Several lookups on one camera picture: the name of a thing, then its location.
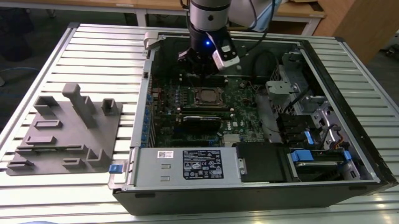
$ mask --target cable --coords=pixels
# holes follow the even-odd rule
[[[272,0],[272,15],[270,17],[270,21],[268,21],[268,24],[270,22],[272,21],[272,18],[275,16],[275,0]],[[251,50],[254,50],[255,47],[258,47],[258,45],[263,42],[264,38],[266,38],[266,35],[267,35],[267,32],[268,32],[268,26],[264,30],[264,33],[263,33],[263,36],[262,38],[258,40],[258,42],[252,45],[252,47],[247,50],[247,52],[250,52]]]
[[[339,131],[336,131],[336,135],[339,136],[339,140],[338,142],[332,145],[331,149],[336,149],[336,147],[343,143],[343,135],[339,133]]]
[[[182,8],[183,8],[183,9],[188,9],[188,6],[184,5],[183,0],[180,0],[180,5],[182,5]]]
[[[294,106],[294,104],[296,104],[296,102],[304,97],[304,95],[307,94],[307,92],[308,92],[310,90],[311,90],[311,86],[308,86],[308,87],[306,88],[306,90],[304,90],[302,93],[299,93],[299,95],[298,95],[298,97],[295,98],[295,100],[292,100],[291,103],[287,105],[286,109],[283,110],[283,113],[286,113],[286,111],[288,110],[288,108],[290,108],[291,106]]]
[[[255,6],[254,6],[252,0],[248,0],[248,1],[250,1],[250,4],[251,4],[254,18],[255,18],[255,24],[254,24],[254,26],[248,27],[248,29],[254,29],[258,26],[258,15],[256,15],[256,10],[255,10]]]
[[[279,59],[276,58],[275,54],[270,50],[264,49],[263,51],[260,51],[260,52],[256,53],[256,55],[254,56],[254,59],[251,61],[251,66],[250,67],[252,68],[251,75],[254,77],[256,77],[256,63],[258,63],[258,60],[259,60],[260,56],[264,53],[267,53],[267,56],[272,56],[272,59],[275,60],[274,73],[279,70]]]
[[[327,136],[328,136],[328,132],[330,132],[330,130],[331,130],[331,128],[334,128],[334,126],[338,126],[336,124],[331,124],[330,126],[328,126],[328,128],[327,128],[327,130],[326,130],[326,134],[324,134],[324,136],[323,136],[323,140],[320,141],[320,146],[319,146],[319,148],[318,148],[318,151],[327,151],[327,150],[323,150],[323,147],[324,147],[324,142],[326,142],[326,139],[327,139]]]
[[[270,131],[272,131],[272,132],[276,132],[276,133],[279,133],[279,134],[282,134],[282,132],[279,132],[279,131],[275,131],[274,129],[271,129],[270,127],[267,127],[267,126],[264,126]]]
[[[9,68],[9,69],[0,70],[0,72],[8,71],[8,70],[16,70],[16,69],[21,69],[21,70],[35,70],[35,71],[40,72],[39,69],[29,68],[29,67],[16,67],[16,68]]]

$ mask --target black cable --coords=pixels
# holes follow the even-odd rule
[[[183,9],[188,9],[188,6],[184,5],[183,0],[180,0],[180,5],[182,5],[182,8],[183,8]]]
[[[274,16],[275,16],[275,0],[272,0],[272,15],[271,15],[271,17],[270,17],[268,24],[270,24],[270,22],[272,21]],[[263,33],[262,38],[260,38],[260,39],[258,40],[258,42],[252,45],[252,47],[247,50],[247,52],[250,52],[251,50],[254,50],[254,48],[258,47],[258,45],[263,42],[267,33],[268,33],[268,26],[267,26],[267,28],[266,28],[266,30],[264,30],[264,33]]]
[[[334,126],[338,126],[336,124],[331,124],[326,130],[326,134],[323,136],[323,140],[320,141],[320,146],[318,148],[318,151],[323,151],[323,146],[324,146],[324,142],[326,142],[326,138],[328,136],[328,132],[330,132],[330,129],[334,128]]]
[[[251,4],[254,18],[255,18],[255,24],[254,24],[254,26],[248,27],[248,29],[254,29],[258,26],[258,15],[256,15],[256,10],[255,10],[255,6],[254,6],[252,0],[248,0],[248,1],[250,1],[250,4]]]
[[[303,90],[303,91],[299,93],[299,95],[298,95],[298,97],[295,98],[295,100],[292,100],[291,103],[287,105],[286,109],[283,110],[283,113],[286,113],[286,111],[288,110],[288,108],[290,108],[291,106],[294,106],[294,104],[296,104],[296,102],[304,97],[304,95],[307,94],[307,92],[308,92],[310,90],[311,90],[311,86],[308,86],[308,87],[306,88],[306,90]]]
[[[252,61],[251,61],[251,68],[252,68],[251,75],[254,77],[256,77],[256,63],[258,63],[258,60],[259,60],[259,58],[260,58],[260,56],[263,54],[266,54],[267,56],[272,56],[272,59],[275,60],[275,66],[276,66],[276,68],[279,66],[279,59],[276,58],[274,52],[271,52],[268,49],[263,49],[262,51],[259,51],[256,53],[256,55],[254,56]]]

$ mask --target blue latch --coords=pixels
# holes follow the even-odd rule
[[[296,150],[291,153],[291,158],[294,162],[314,161],[314,156],[310,150]]]
[[[314,139],[312,139],[311,133],[308,131],[306,131],[304,135],[307,137],[307,142],[310,143],[310,145],[314,145]]]
[[[110,166],[108,172],[111,174],[122,174],[124,172],[124,166],[123,165],[115,165],[115,164],[112,164]]]
[[[351,160],[351,153],[350,153],[350,151],[344,151],[344,152],[343,152],[343,156],[344,156],[344,159],[346,159],[347,161]]]

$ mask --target warning label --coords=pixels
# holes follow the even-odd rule
[[[220,150],[183,151],[183,177],[186,180],[222,179]]]

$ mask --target metal slatted table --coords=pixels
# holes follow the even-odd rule
[[[399,186],[320,209],[131,216],[111,194],[108,173],[8,176],[7,164],[35,117],[37,96],[62,95],[64,83],[78,82],[94,101],[115,98],[124,103],[114,160],[130,153],[130,139],[143,74],[143,38],[150,30],[187,33],[183,29],[80,24],[68,28],[17,110],[0,135],[0,223],[326,223],[399,222]],[[235,33],[240,36],[260,36]],[[270,35],[307,39],[395,176],[399,176],[399,108],[344,42],[330,37]],[[115,177],[124,181],[124,175]]]

